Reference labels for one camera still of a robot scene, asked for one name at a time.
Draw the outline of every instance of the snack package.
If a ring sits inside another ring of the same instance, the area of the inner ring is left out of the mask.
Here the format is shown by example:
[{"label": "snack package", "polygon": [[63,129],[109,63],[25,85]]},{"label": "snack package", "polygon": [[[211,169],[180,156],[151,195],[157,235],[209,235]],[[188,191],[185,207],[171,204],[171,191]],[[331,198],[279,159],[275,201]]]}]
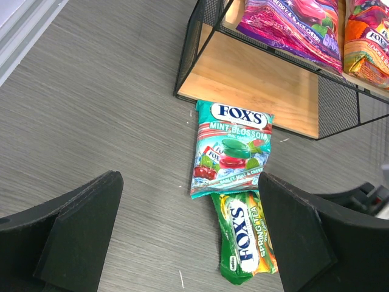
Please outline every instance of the snack package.
[{"label": "snack package", "polygon": [[190,195],[257,188],[270,155],[273,116],[199,100],[199,131]]},{"label": "snack package", "polygon": [[236,29],[337,75],[342,73],[337,0],[246,0]]},{"label": "snack package", "polygon": [[222,233],[220,270],[239,285],[278,271],[258,191],[211,195]]},{"label": "snack package", "polygon": [[389,1],[349,0],[344,71],[389,88]]}]

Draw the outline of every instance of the white scratch mark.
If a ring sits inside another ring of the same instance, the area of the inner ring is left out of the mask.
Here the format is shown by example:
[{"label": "white scratch mark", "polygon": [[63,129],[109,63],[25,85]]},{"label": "white scratch mark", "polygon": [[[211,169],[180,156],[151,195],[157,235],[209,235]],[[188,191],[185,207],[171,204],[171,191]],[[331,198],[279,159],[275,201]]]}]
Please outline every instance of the white scratch mark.
[{"label": "white scratch mark", "polygon": [[178,271],[179,271],[179,273],[180,273],[182,289],[185,289],[185,287],[184,287],[184,280],[182,279],[181,270],[179,269]]}]

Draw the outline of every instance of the wooden shelf board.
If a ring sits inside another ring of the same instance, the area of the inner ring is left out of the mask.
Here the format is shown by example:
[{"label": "wooden shelf board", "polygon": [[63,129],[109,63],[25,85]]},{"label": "wooden shelf board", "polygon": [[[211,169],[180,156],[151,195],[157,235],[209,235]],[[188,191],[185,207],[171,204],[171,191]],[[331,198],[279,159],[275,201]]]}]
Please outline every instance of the wooden shelf board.
[{"label": "wooden shelf board", "polygon": [[[338,44],[339,44],[339,49],[340,49],[341,56],[343,59],[343,48],[345,45],[345,41],[344,41],[345,40],[345,29],[344,29],[345,28],[345,14],[346,14],[345,0],[339,0],[338,6],[339,6]],[[236,27],[238,26],[239,22],[241,21],[243,14],[244,14],[244,0],[234,0],[232,2],[231,7],[229,8],[229,11],[227,11],[225,18],[223,19],[223,22],[222,22],[223,26],[228,28],[228,29],[231,29],[231,30],[234,30],[234,31],[240,33],[239,31],[236,30]],[[295,55],[292,55],[289,52],[286,52],[284,50],[283,50],[283,52],[307,63],[306,60],[299,58]],[[317,65],[314,64],[313,62],[308,62],[308,63],[317,67]],[[389,91],[387,91],[385,89],[378,88],[378,87],[376,87],[376,86],[374,86],[366,81],[363,81],[363,80],[358,79],[356,77],[350,76],[344,72],[342,73],[342,76],[349,82],[355,83],[356,85],[358,85],[362,88],[369,89],[371,92],[375,92],[376,94],[379,94],[380,96],[386,97],[389,99]]]},{"label": "wooden shelf board", "polygon": [[[201,43],[210,29],[203,25]],[[318,138],[317,75],[219,32],[179,94],[271,113],[275,125]]]}]

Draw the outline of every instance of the teal candy bag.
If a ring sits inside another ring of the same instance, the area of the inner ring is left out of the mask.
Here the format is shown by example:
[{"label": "teal candy bag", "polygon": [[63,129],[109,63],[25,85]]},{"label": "teal candy bag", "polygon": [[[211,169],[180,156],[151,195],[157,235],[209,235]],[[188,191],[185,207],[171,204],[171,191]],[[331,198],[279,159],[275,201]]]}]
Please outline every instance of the teal candy bag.
[{"label": "teal candy bag", "polygon": [[273,115],[198,100],[199,131],[190,195],[258,188],[271,152]]}]

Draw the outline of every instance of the red candy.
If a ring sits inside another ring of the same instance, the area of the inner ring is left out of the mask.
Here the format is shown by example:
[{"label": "red candy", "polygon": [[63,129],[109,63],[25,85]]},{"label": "red candy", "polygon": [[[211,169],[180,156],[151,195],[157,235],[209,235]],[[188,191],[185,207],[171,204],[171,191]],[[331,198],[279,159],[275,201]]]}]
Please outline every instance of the red candy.
[{"label": "red candy", "polygon": [[217,175],[218,173],[215,169],[210,169],[206,166],[196,166],[193,169],[193,177],[195,178],[206,178],[211,181],[213,179],[216,179]]},{"label": "red candy", "polygon": [[246,160],[234,158],[223,153],[219,157],[219,166],[221,169],[243,169],[246,167]]}]

